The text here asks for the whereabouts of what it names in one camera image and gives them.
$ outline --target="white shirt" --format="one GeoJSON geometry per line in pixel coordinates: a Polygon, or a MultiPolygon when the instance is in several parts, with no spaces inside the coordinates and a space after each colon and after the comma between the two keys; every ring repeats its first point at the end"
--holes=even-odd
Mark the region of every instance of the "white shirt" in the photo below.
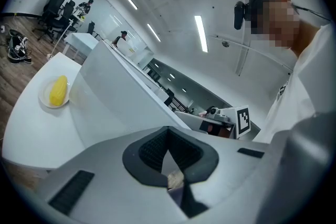
{"type": "Polygon", "coordinates": [[[280,88],[254,142],[270,143],[274,134],[291,129],[316,112],[336,107],[336,43],[333,26],[322,26],[301,53],[288,83],[280,88]]]}

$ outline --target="white plate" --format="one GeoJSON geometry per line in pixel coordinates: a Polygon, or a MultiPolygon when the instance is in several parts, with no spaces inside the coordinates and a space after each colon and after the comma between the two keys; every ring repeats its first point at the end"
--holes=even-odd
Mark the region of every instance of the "white plate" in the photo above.
{"type": "Polygon", "coordinates": [[[42,102],[42,104],[44,104],[45,106],[47,106],[48,108],[51,109],[57,109],[60,108],[61,106],[65,105],[68,101],[69,101],[69,92],[70,92],[70,83],[68,81],[67,83],[67,93],[65,94],[64,100],[63,100],[63,104],[62,105],[53,105],[50,103],[49,101],[49,95],[50,92],[56,82],[56,80],[59,77],[51,77],[46,79],[46,81],[42,84],[42,88],[38,94],[38,97],[40,99],[40,101],[42,102]]]}

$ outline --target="man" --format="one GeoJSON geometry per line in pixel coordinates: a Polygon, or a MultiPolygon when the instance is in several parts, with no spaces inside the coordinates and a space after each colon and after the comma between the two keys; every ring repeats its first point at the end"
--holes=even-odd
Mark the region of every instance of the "man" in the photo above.
{"type": "Polygon", "coordinates": [[[88,3],[83,2],[83,3],[78,5],[78,7],[81,7],[83,9],[83,12],[81,14],[82,16],[89,13],[90,8],[91,8],[90,6],[92,5],[92,3],[93,3],[93,0],[89,0],[88,3]]]}
{"type": "Polygon", "coordinates": [[[114,44],[116,47],[118,47],[118,46],[117,46],[117,43],[118,43],[119,39],[122,38],[123,40],[126,41],[126,36],[127,36],[127,32],[126,32],[126,31],[121,31],[121,36],[117,37],[117,38],[112,42],[112,44],[114,44]]]}
{"type": "Polygon", "coordinates": [[[249,0],[251,33],[290,49],[298,58],[280,88],[255,142],[270,143],[316,112],[335,109],[336,44],[332,24],[316,27],[299,18],[291,0],[249,0]]]}

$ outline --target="yellow corn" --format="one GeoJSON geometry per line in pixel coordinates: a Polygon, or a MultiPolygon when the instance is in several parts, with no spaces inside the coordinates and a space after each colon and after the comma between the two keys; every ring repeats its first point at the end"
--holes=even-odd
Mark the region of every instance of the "yellow corn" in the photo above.
{"type": "Polygon", "coordinates": [[[55,82],[49,95],[50,103],[53,105],[62,105],[65,94],[67,93],[68,79],[66,76],[60,76],[55,82]]]}

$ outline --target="wooden floor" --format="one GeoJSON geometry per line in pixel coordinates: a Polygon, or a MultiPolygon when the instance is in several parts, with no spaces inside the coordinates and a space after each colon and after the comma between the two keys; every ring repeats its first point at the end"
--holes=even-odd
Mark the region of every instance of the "wooden floor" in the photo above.
{"type": "MultiPolygon", "coordinates": [[[[6,124],[9,115],[19,98],[20,94],[27,86],[28,82],[33,78],[38,70],[47,62],[47,54],[51,53],[55,43],[50,43],[50,39],[47,35],[41,38],[40,41],[37,38],[42,35],[42,32],[32,32],[33,28],[42,28],[37,24],[37,19],[28,17],[5,17],[3,18],[1,25],[5,24],[6,32],[0,34],[0,150],[2,148],[2,139],[5,133],[6,124]],[[32,63],[19,63],[18,65],[12,65],[7,60],[7,37],[9,29],[18,30],[20,33],[28,38],[28,49],[31,50],[32,63]]],[[[58,52],[62,52],[65,43],[60,41],[55,49],[54,55],[58,52]]],[[[67,56],[72,58],[75,51],[69,49],[67,56]]],[[[75,62],[83,64],[85,56],[78,53],[75,62]]],[[[10,177],[19,184],[23,184],[26,187],[34,189],[38,183],[39,176],[33,171],[21,167],[17,167],[13,164],[5,163],[8,169],[10,177]]]]}

